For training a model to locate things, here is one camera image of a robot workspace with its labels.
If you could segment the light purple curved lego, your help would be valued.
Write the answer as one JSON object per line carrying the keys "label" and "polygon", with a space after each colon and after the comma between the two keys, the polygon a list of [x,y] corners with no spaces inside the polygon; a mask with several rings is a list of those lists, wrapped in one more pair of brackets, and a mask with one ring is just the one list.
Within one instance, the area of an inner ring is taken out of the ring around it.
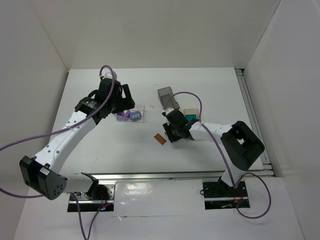
{"label": "light purple curved lego", "polygon": [[131,119],[132,117],[133,117],[133,112],[131,112],[130,110],[125,112],[125,118]]}

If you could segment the purple rounded printed lego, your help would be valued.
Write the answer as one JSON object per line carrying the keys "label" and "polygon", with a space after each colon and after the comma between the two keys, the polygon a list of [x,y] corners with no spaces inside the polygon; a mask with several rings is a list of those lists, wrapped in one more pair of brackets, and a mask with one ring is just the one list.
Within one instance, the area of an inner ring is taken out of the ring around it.
{"label": "purple rounded printed lego", "polygon": [[142,113],[140,111],[133,112],[132,119],[138,119],[142,117]]}

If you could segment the long teal lego brick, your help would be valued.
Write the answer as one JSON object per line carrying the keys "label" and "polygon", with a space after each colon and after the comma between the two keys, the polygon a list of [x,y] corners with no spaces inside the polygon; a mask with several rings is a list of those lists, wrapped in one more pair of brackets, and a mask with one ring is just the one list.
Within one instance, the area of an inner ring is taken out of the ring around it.
{"label": "long teal lego brick", "polygon": [[187,121],[192,121],[192,120],[198,120],[198,117],[196,114],[186,114],[185,118],[187,119]]}

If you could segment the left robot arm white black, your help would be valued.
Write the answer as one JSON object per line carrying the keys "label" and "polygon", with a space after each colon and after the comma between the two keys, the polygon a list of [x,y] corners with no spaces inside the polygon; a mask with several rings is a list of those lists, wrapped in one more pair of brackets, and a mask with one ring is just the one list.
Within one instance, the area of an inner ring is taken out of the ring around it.
{"label": "left robot arm white black", "polygon": [[99,185],[95,177],[84,172],[63,176],[60,171],[80,141],[102,119],[134,107],[135,102],[127,84],[102,78],[99,88],[75,106],[62,133],[57,134],[33,157],[24,156],[20,160],[25,184],[49,200],[55,200],[62,193],[84,193],[94,197]]}

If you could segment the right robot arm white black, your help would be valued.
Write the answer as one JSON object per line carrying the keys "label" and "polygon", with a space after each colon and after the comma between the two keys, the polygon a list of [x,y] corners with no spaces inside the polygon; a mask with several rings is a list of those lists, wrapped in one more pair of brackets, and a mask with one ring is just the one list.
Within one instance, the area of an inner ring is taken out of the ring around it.
{"label": "right robot arm white black", "polygon": [[187,120],[177,109],[162,111],[166,123],[162,126],[171,143],[181,139],[213,142],[221,154],[226,171],[221,181],[236,188],[239,182],[265,151],[265,146],[243,121],[234,124],[205,123],[199,119]]}

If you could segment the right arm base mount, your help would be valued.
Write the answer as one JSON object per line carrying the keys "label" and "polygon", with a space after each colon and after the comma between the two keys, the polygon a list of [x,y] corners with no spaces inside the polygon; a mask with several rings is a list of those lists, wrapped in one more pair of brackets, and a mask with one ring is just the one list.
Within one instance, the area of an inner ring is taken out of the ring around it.
{"label": "right arm base mount", "polygon": [[224,182],[207,181],[202,183],[199,192],[204,197],[206,210],[250,208],[247,186],[241,181],[237,188],[229,187]]}

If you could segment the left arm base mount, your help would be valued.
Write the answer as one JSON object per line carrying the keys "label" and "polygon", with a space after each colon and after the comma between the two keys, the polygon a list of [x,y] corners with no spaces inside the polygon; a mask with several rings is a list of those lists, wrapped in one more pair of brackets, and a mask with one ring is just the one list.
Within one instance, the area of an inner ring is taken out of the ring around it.
{"label": "left arm base mount", "polygon": [[102,212],[114,211],[116,182],[101,181],[90,192],[75,192],[75,197],[79,203],[81,213],[93,213],[99,208]]}

